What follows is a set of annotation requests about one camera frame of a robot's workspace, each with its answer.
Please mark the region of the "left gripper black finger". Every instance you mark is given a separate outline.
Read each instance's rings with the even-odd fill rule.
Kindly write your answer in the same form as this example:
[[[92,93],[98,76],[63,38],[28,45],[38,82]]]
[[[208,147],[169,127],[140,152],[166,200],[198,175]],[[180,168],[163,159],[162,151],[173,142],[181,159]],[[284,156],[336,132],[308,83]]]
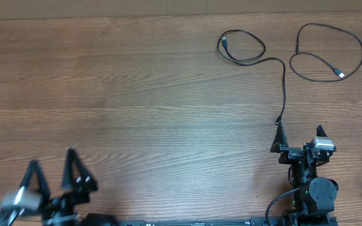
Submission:
[[[47,183],[47,179],[45,178],[41,164],[36,160],[31,160],[29,162],[29,165],[26,169],[23,179],[21,180],[21,183],[19,184],[19,187],[29,188],[33,175],[36,176],[36,181],[38,185],[38,188],[35,191],[41,195],[43,201],[49,201],[51,193]]]
[[[79,193],[90,193],[98,190],[96,179],[84,166],[76,149],[73,147],[68,148],[67,150],[61,189],[72,190]]]

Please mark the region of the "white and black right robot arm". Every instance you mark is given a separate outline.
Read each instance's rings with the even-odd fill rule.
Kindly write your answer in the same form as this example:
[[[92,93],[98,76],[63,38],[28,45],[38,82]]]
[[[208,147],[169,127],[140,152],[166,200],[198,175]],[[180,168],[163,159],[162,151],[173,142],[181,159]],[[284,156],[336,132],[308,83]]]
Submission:
[[[327,137],[322,126],[317,126],[316,136],[304,143],[301,148],[288,145],[281,122],[277,123],[275,139],[270,151],[280,155],[278,162],[286,164],[288,181],[292,190],[279,195],[266,208],[267,225],[337,225],[337,220],[329,214],[334,211],[339,186],[336,181],[320,177],[317,167],[329,162],[337,148]],[[293,210],[272,220],[269,216],[271,207],[282,198],[292,195]]]

